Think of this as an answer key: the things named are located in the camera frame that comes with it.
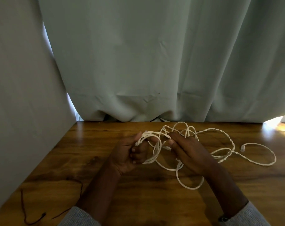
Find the wood grain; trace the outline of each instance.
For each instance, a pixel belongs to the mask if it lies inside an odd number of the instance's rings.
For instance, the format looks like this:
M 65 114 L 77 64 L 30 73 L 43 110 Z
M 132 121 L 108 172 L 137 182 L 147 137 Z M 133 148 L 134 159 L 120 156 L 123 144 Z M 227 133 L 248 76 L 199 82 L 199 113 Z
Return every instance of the wood grain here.
M 25 225 L 20 204 L 20 189 L 24 190 L 27 220 L 33 222 L 43 212 L 47 215 L 37 225 L 57 225 L 64 215 L 51 220 L 74 205 L 79 197 L 80 184 L 66 181 L 76 178 L 88 185 L 110 154 L 119 138 L 145 130 L 160 130 L 173 123 L 105 123 L 78 122 L 43 159 L 0 209 L 0 225 Z M 191 123 L 196 130 L 215 127 L 229 134 L 236 150 L 243 143 L 260 143 L 270 147 L 277 156 L 271 167 L 252 164 L 232 155 L 222 163 L 235 182 L 272 225 L 285 225 L 285 124 L 270 128 L 262 124 Z M 227 137 L 218 132 L 199 135 L 209 150 L 229 147 Z M 270 162 L 269 152 L 258 146 L 247 146 L 244 153 L 258 162 Z M 169 152 L 159 161 L 175 167 Z M 179 171 L 182 182 L 197 185 L 199 176 L 186 168 Z M 114 195 L 104 225 L 218 225 L 222 214 L 208 184 L 198 190 L 187 190 L 176 180 L 175 173 L 157 164 L 140 165 L 123 176 Z

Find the gray sleeve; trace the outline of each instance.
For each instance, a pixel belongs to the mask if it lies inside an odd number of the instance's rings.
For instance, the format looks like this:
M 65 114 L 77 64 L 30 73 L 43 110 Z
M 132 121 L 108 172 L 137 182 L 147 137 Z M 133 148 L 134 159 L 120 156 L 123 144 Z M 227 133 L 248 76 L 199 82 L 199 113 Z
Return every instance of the gray sleeve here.
M 219 222 L 221 226 L 270 226 L 263 215 L 251 203 L 248 204 L 226 222 Z
M 84 210 L 73 206 L 58 226 L 101 226 Z

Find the forearm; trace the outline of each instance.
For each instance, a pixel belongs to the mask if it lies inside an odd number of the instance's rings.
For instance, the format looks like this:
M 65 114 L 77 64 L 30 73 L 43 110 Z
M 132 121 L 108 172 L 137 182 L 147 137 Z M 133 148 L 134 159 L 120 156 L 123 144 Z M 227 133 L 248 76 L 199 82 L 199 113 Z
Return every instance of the forearm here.
M 218 163 L 213 165 L 205 177 L 224 212 L 224 216 L 235 216 L 248 203 L 248 199 L 235 184 L 225 168 Z
M 121 175 L 107 160 L 90 182 L 76 206 L 102 223 Z

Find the thin brown cord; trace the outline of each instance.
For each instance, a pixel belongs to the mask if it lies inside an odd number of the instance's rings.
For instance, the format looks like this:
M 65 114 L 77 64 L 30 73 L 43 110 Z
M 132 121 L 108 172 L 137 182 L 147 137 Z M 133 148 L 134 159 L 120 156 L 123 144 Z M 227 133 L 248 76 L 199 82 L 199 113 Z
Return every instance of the thin brown cord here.
M 66 180 L 75 181 L 75 182 L 81 184 L 81 191 L 80 191 L 80 197 L 81 197 L 81 196 L 82 196 L 82 191 L 83 191 L 83 183 L 82 183 L 80 180 L 77 180 L 77 179 L 75 179 L 75 178 L 66 178 Z M 36 220 L 35 222 L 33 222 L 33 223 L 28 223 L 27 220 L 26 220 L 27 215 L 26 215 L 25 206 L 24 206 L 24 200 L 23 200 L 23 190 L 21 189 L 20 191 L 21 191 L 21 208 L 22 208 L 22 211 L 23 211 L 23 214 L 24 214 L 24 223 L 25 223 L 26 225 L 34 225 L 34 224 L 38 223 L 40 220 L 42 220 L 42 218 L 46 216 L 46 213 L 43 213 L 43 214 L 41 215 L 41 217 L 40 217 L 38 220 Z M 70 209 L 71 209 L 71 208 L 66 209 L 65 211 L 61 212 L 59 215 L 57 215 L 57 216 L 51 218 L 51 220 L 53 220 L 53 219 L 55 219 L 55 218 L 61 216 L 63 213 L 69 211 Z
M 35 222 L 33 223 L 28 223 L 27 220 L 26 220 L 26 211 L 25 211 L 25 207 L 24 207 L 24 200 L 23 200 L 23 190 L 21 189 L 21 208 L 22 208 L 22 211 L 23 211 L 23 214 L 24 214 L 24 223 L 27 224 L 27 225 L 34 225 L 36 223 L 38 223 L 40 220 L 42 220 L 43 217 L 46 216 L 46 213 L 42 213 L 41 217 L 36 220 Z

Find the white rope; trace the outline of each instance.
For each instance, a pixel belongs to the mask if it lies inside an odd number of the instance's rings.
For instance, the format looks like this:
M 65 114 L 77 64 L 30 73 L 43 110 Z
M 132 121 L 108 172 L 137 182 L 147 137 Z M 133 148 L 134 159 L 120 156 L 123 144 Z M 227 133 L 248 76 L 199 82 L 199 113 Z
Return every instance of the white rope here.
M 186 129 L 183 129 L 181 132 L 178 131 L 177 129 L 175 129 L 176 125 L 178 125 L 178 124 L 180 124 L 180 123 L 184 123 L 184 124 L 186 125 Z M 228 147 L 220 148 L 220 149 L 217 149 L 217 150 L 215 150 L 215 151 L 213 151 L 213 152 L 211 153 L 211 155 L 212 155 L 215 159 L 219 159 L 218 163 L 221 163 L 221 162 L 223 162 L 224 160 L 226 160 L 229 156 L 231 156 L 232 153 L 235 153 L 235 154 L 237 154 L 237 155 L 240 155 L 240 156 L 242 156 L 244 159 L 248 160 L 249 162 L 252 162 L 252 163 L 255 163 L 255 164 L 261 165 L 261 166 L 271 166 L 272 164 L 274 164 L 274 163 L 276 162 L 276 156 L 275 156 L 274 152 L 273 152 L 270 148 L 268 148 L 268 147 L 266 147 L 266 146 L 264 146 L 264 145 L 262 145 L 262 144 L 258 144 L 258 143 L 245 143 L 245 144 L 243 144 L 243 145 L 241 146 L 241 152 L 244 152 L 244 151 L 245 151 L 245 145 L 248 145 L 248 144 L 259 145 L 259 146 L 262 146 L 262 147 L 264 147 L 264 148 L 267 148 L 267 149 L 273 154 L 273 156 L 274 156 L 274 161 L 273 161 L 273 162 L 268 163 L 268 164 L 254 162 L 254 161 L 248 159 L 247 157 L 241 155 L 239 152 L 235 152 L 235 144 L 233 143 L 233 141 L 232 141 L 232 139 L 229 137 L 229 135 L 228 135 L 227 133 L 225 133 L 224 131 L 222 131 L 222 130 L 220 130 L 220 129 L 216 129 L 216 128 L 207 128 L 207 129 L 204 129 L 204 130 L 202 130 L 202 131 L 196 132 L 196 129 L 195 129 L 193 126 L 188 126 L 187 123 L 181 121 L 181 122 L 176 123 L 172 128 L 169 127 L 169 126 L 167 126 L 167 125 L 164 125 L 164 126 L 162 127 L 162 129 L 160 130 L 160 132 L 145 131 L 145 132 L 142 134 L 141 138 L 136 142 L 135 146 L 138 146 L 142 141 L 144 141 L 144 140 L 145 140 L 146 138 L 148 138 L 148 137 L 156 137 L 159 141 L 155 144 L 155 146 L 153 146 L 153 145 L 149 142 L 149 144 L 153 147 L 153 155 L 152 155 L 152 157 L 150 157 L 149 159 L 147 159 L 143 164 L 149 164 L 149 163 L 156 162 L 156 163 L 157 163 L 159 166 L 161 166 L 163 169 L 166 169 L 166 170 L 168 170 L 168 171 L 176 171 L 176 178 L 177 178 L 178 182 L 179 182 L 183 187 L 185 187 L 186 189 L 189 189 L 189 190 L 197 190 L 198 188 L 200 188 L 200 186 L 201 186 L 201 185 L 203 184 L 203 182 L 204 182 L 204 177 L 202 177 L 201 182 L 200 182 L 200 184 L 199 184 L 197 187 L 188 187 L 188 186 L 184 185 L 184 184 L 180 181 L 180 179 L 179 179 L 179 177 L 178 177 L 178 170 L 180 170 L 180 169 L 183 167 L 183 163 L 182 163 L 179 159 L 176 159 L 176 160 L 178 161 L 178 164 L 177 164 L 177 167 L 176 167 L 175 169 L 173 169 L 173 168 L 166 168 L 166 167 L 164 167 L 162 164 L 160 164 L 160 163 L 157 161 L 157 157 L 159 156 L 159 153 L 160 153 L 160 151 L 161 151 L 161 148 L 164 148 L 164 149 L 166 149 L 166 150 L 171 150 L 170 147 L 164 146 L 165 141 L 162 143 L 161 140 L 160 140 L 160 136 L 161 136 L 161 135 L 164 135 L 165 137 L 167 137 L 167 138 L 169 138 L 169 139 L 171 138 L 169 135 L 167 135 L 167 133 L 169 133 L 169 132 L 167 131 L 167 129 L 170 129 L 171 132 L 173 132 L 173 131 L 178 132 L 179 134 L 181 134 L 181 135 L 184 136 L 185 138 L 186 138 L 186 137 L 189 137 L 190 134 L 193 134 L 193 135 L 195 136 L 195 138 L 196 138 L 198 141 L 199 141 L 199 138 L 198 138 L 198 136 L 197 136 L 198 133 L 206 132 L 206 131 L 209 131 L 209 130 L 216 130 L 216 131 L 220 131 L 220 132 L 224 133 L 224 134 L 228 137 L 228 139 L 230 140 L 230 142 L 231 142 L 231 144 L 232 144 L 233 147 L 232 147 L 231 149 L 228 148 Z M 219 151 L 222 151 L 222 150 L 228 150 L 227 154 L 221 155 L 221 156 L 214 156 L 214 155 L 213 155 L 213 154 L 215 154 L 215 153 L 217 153 L 217 152 L 219 152 Z

